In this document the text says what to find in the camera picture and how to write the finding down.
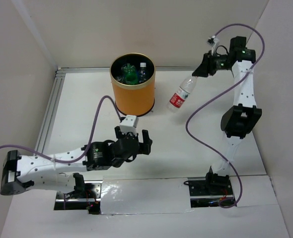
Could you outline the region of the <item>red label water bottle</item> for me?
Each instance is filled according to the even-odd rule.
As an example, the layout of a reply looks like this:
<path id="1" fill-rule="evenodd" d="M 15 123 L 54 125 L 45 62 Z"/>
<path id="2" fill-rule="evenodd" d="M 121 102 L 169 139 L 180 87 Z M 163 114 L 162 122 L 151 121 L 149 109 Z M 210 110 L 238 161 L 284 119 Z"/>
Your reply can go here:
<path id="1" fill-rule="evenodd" d="M 191 75 L 184 79 L 167 104 L 167 107 L 170 111 L 175 112 L 182 107 L 184 102 L 195 89 L 197 79 L 197 77 Z"/>

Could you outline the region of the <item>clear crushed plastic bottle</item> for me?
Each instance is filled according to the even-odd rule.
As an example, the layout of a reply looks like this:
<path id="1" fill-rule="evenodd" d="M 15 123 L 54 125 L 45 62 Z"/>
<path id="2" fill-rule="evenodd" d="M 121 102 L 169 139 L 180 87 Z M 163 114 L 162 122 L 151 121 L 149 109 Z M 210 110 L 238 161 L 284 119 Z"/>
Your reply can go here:
<path id="1" fill-rule="evenodd" d="M 142 84 L 145 81 L 147 81 L 147 63 L 141 62 L 139 70 L 139 83 Z"/>

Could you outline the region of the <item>small green bottle blue cap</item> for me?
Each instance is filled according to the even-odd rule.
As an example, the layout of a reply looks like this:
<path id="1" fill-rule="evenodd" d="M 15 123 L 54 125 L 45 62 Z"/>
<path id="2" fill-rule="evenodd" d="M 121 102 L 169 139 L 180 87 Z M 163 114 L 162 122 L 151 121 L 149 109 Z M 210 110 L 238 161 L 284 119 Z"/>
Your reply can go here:
<path id="1" fill-rule="evenodd" d="M 121 71 L 123 73 L 124 84 L 126 84 L 126 85 L 137 85 L 138 84 L 138 82 L 139 82 L 138 75 L 137 75 L 136 68 L 134 65 L 127 63 L 121 67 Z"/>

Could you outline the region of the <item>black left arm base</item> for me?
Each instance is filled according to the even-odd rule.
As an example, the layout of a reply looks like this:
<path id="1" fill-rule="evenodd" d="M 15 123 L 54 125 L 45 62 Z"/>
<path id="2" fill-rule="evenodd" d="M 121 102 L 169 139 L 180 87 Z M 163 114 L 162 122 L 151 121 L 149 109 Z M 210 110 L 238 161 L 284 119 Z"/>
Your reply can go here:
<path id="1" fill-rule="evenodd" d="M 73 181 L 72 191 L 68 193 L 57 192 L 56 201 L 63 202 L 85 202 L 88 206 L 99 204 L 101 201 L 101 180 L 85 180 L 83 175 L 74 173 L 68 181 Z"/>

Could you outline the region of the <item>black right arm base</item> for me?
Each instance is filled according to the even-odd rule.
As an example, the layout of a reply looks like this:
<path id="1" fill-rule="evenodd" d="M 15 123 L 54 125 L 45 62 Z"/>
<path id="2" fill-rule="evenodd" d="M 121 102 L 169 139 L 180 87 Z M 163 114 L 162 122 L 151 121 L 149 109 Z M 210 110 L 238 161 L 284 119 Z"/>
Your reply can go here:
<path id="1" fill-rule="evenodd" d="M 189 179 L 183 182 L 188 186 L 190 196 L 218 196 L 224 197 L 233 195 L 232 187 L 230 184 L 229 176 L 220 176 L 213 173 L 212 169 L 209 169 L 205 178 L 202 179 Z"/>

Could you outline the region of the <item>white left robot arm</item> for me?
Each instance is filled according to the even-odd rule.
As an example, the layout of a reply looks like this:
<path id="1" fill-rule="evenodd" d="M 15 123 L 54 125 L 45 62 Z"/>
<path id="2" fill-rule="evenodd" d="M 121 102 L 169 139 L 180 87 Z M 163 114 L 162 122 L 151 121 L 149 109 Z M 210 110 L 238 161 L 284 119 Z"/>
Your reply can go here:
<path id="1" fill-rule="evenodd" d="M 71 194 L 75 198 L 85 194 L 82 173 L 119 168 L 124 162 L 132 162 L 137 155 L 151 153 L 152 140 L 143 130 L 143 141 L 115 127 L 117 141 L 106 140 L 91 143 L 86 155 L 77 162 L 85 147 L 56 154 L 53 161 L 41 156 L 23 156 L 17 150 L 7 153 L 3 163 L 0 194 L 5 196 L 22 194 L 32 189 L 54 190 Z"/>

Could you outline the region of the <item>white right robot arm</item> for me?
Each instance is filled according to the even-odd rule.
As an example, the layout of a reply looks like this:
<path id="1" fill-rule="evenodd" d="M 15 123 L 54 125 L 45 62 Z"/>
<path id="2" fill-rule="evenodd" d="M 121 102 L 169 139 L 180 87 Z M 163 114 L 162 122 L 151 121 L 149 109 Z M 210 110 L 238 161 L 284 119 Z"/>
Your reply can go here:
<path id="1" fill-rule="evenodd" d="M 220 128 L 228 143 L 225 157 L 211 166 L 213 174 L 228 176 L 229 163 L 234 160 L 239 144 L 249 134 L 262 115 L 262 110 L 257 108 L 253 87 L 253 64 L 256 53 L 246 47 L 246 37 L 236 36 L 230 40 L 229 50 L 225 55 L 219 55 L 217 48 L 219 41 L 213 36 L 208 40 L 213 45 L 205 53 L 198 68 L 192 73 L 196 77 L 213 76 L 218 70 L 230 70 L 234 78 L 233 106 L 221 118 Z"/>

